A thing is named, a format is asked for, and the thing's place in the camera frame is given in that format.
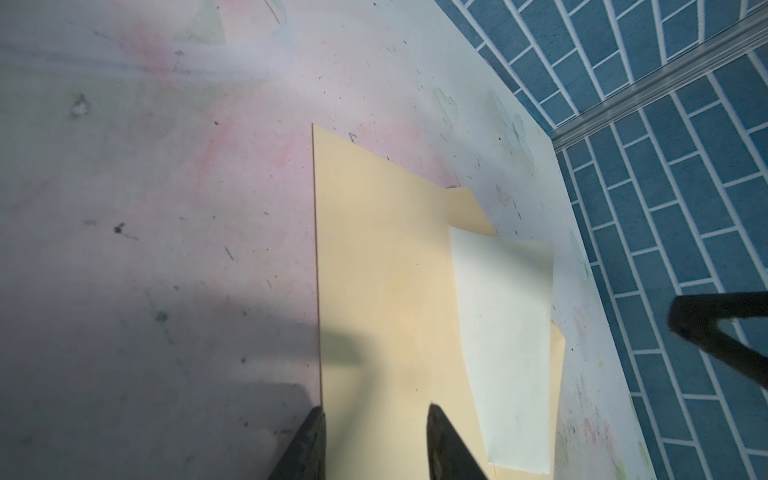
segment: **white paper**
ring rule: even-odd
[[[462,351],[488,460],[548,474],[552,246],[450,234]]]

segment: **table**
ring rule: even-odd
[[[6,2],[0,38],[6,476],[266,474],[320,399],[314,122],[554,243],[556,476],[654,477],[551,142],[433,0]]]

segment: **metal strip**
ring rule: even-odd
[[[562,151],[584,140],[594,132],[765,43],[768,43],[768,5],[758,8],[744,20],[554,129],[551,133],[554,151]]]

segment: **tiled wall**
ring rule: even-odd
[[[766,66],[768,45],[558,154],[659,479],[768,479],[768,394],[666,326],[676,295],[768,286]],[[768,319],[723,329],[768,353]]]
[[[545,131],[764,0],[436,0]]]

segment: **blue brick wall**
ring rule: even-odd
[[[768,393],[666,326],[677,295],[768,286],[766,67],[758,48],[558,153],[658,478],[768,479]],[[768,353],[768,320],[722,328]]]
[[[733,25],[764,2],[436,1],[547,132]],[[738,74],[737,67],[723,76]],[[760,111],[761,106],[750,105],[748,98],[741,100],[734,92],[735,108]],[[768,148],[768,134],[760,145]]]

